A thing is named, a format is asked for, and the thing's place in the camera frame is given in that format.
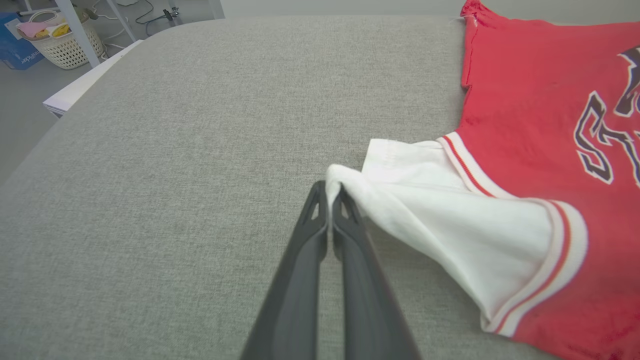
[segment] red stripe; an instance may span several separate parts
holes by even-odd
[[[465,164],[464,161],[462,161],[462,158],[460,157],[460,155],[458,154],[456,148],[453,146],[453,142],[451,142],[451,139],[449,139],[448,136],[443,136],[444,140],[447,140],[447,143],[449,144],[449,148],[451,149],[451,152],[453,152],[453,156],[456,157],[456,160],[458,161],[458,163],[460,164],[460,166],[462,166],[462,169],[464,169],[465,174],[467,175],[467,177],[471,180],[471,183],[473,183],[473,185],[480,190],[480,192],[482,192],[483,194],[489,196],[489,197],[495,197],[493,196],[490,192],[486,191],[476,180],[476,178],[474,177],[473,174],[471,174],[471,171],[469,171],[469,169],[467,168],[467,165]]]
[[[566,217],[566,213],[564,213],[564,210],[554,201],[550,201],[550,203],[553,206],[555,206],[558,212],[560,213],[560,217],[562,218],[562,224],[564,227],[564,239],[562,244],[562,252],[560,253],[560,258],[558,259],[558,262],[556,263],[554,270],[551,272],[549,277],[547,277],[547,280],[542,284],[542,286],[540,286],[533,294],[529,295],[526,299],[524,299],[523,301],[520,301],[516,306],[512,307],[506,313],[506,315],[504,315],[504,317],[502,318],[502,321],[500,322],[500,325],[498,325],[498,328],[494,331],[496,334],[500,333],[500,331],[504,326],[504,323],[507,321],[507,318],[513,312],[513,310],[515,310],[523,303],[531,300],[533,297],[540,294],[544,289],[548,288],[548,286],[556,279],[560,270],[562,270],[562,268],[564,267],[564,263],[566,262],[566,257],[569,253],[569,246],[571,245],[571,228],[569,227],[569,219]]]

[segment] white fabric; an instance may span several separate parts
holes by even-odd
[[[483,322],[534,277],[550,248],[544,206],[471,192],[438,142],[373,139],[362,172],[327,170],[330,204],[340,185],[363,215],[438,261],[480,307]]]

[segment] laundry basket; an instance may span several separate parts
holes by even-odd
[[[55,14],[56,12],[51,10],[38,12],[33,14],[29,21],[33,22],[33,19],[45,13]],[[82,23],[84,32],[89,38],[89,42],[91,43],[96,56],[99,57],[104,54],[104,44],[102,44],[102,41],[100,41],[100,38],[93,29],[93,26],[89,24],[89,16],[86,13],[83,13],[82,15],[83,16],[80,19],[80,22]],[[89,61],[86,58],[84,51],[82,51],[80,45],[77,43],[76,36],[73,31],[70,31],[56,38],[50,35],[47,35],[43,38],[31,38],[26,36],[20,29],[18,29],[18,33],[23,38],[29,40],[29,42],[31,42],[33,46],[44,55],[45,58],[63,69],[74,69],[80,65],[84,65]]]

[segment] metal stand leg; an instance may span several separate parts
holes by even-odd
[[[56,0],[56,4],[65,16],[67,23],[69,24],[69,28],[74,32],[76,41],[78,41],[78,45],[80,45],[80,48],[84,51],[86,58],[89,59],[91,67],[100,65],[100,60],[98,60],[98,56],[95,55],[93,46],[91,46],[91,42],[86,36],[82,24],[80,23],[80,19],[78,19],[78,16],[76,15],[74,6],[71,5],[71,0]]]
[[[178,12],[178,7],[175,5],[175,2],[173,0],[168,0],[169,2],[169,7],[171,8],[171,15],[173,16],[174,21],[171,21],[171,26],[176,26],[176,25],[182,25],[182,19],[180,19],[179,15],[180,13]]]
[[[129,27],[129,24],[127,23],[127,21],[118,11],[118,7],[116,6],[116,4],[113,3],[113,0],[107,0],[107,3],[109,3],[109,6],[113,10],[113,13],[116,14],[116,17],[118,18],[118,20],[120,20],[120,23],[124,27],[124,31],[129,35],[129,37],[131,38],[131,41],[136,42],[137,38],[133,35],[133,31],[131,31],[131,28]]]
[[[220,0],[209,0],[209,4],[211,5],[211,11],[213,12],[213,19],[224,19],[225,12],[222,10],[222,4]]]

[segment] floor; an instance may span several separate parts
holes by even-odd
[[[79,7],[91,8],[95,1],[73,0],[73,3]],[[159,17],[163,14],[163,8],[169,9],[166,0],[149,1],[153,4],[154,11],[142,18],[141,22]],[[176,0],[175,2],[179,7],[180,19],[185,24],[213,18],[209,3],[205,0]],[[31,4],[34,8],[55,6],[48,0],[31,0]],[[104,0],[99,1],[96,7],[98,14],[113,16],[113,12]],[[145,26],[136,24],[134,20],[149,11],[151,5],[145,0],[139,0],[136,4],[119,6],[119,9],[122,15],[129,19],[134,34],[140,39],[147,38]],[[20,10],[18,3],[9,0],[0,1],[0,12],[18,10]],[[122,29],[117,20],[101,17],[93,20],[93,27],[105,42],[120,46],[128,46],[131,43],[126,33],[104,40]],[[169,27],[168,21],[161,19],[149,24],[148,31],[153,35]],[[119,49],[108,47],[107,51],[108,54],[113,55]],[[56,117],[44,108],[42,102],[89,70],[91,67],[88,64],[73,70],[62,70],[46,59],[24,71],[11,70],[0,63],[0,185],[9,178],[41,137],[56,123]]]

